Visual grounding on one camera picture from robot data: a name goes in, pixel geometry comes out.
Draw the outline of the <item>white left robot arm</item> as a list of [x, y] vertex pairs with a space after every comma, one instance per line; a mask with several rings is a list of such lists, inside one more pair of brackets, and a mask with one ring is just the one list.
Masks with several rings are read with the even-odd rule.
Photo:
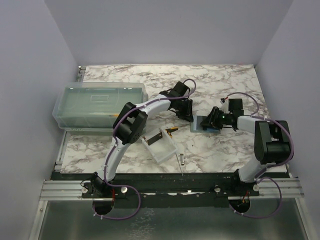
[[122, 185], [111, 184], [116, 170], [130, 145], [141, 136], [149, 117], [169, 110], [179, 110], [183, 104], [189, 105], [189, 97], [197, 87], [193, 79], [177, 82], [173, 88], [161, 91], [156, 97], [143, 103], [127, 102], [113, 124], [112, 141], [101, 170], [92, 175], [90, 183], [93, 191], [101, 198], [110, 194], [111, 188]]

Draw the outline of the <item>green leather card holder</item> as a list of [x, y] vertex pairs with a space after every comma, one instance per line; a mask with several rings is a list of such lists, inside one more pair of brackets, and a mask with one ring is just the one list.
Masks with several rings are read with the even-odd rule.
[[206, 118], [203, 115], [193, 115], [193, 122], [190, 123], [191, 133], [206, 133], [206, 134], [219, 134], [221, 131], [218, 128], [203, 129], [201, 122]]

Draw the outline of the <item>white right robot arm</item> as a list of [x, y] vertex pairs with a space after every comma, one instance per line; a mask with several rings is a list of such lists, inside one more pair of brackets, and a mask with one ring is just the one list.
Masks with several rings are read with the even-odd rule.
[[241, 98], [224, 99], [222, 106], [214, 106], [200, 126], [203, 130], [232, 128], [253, 134], [254, 156], [236, 171], [238, 179], [230, 183], [230, 191], [236, 196], [247, 192], [247, 183], [255, 182], [267, 169], [285, 165], [294, 155], [288, 122], [245, 115]]

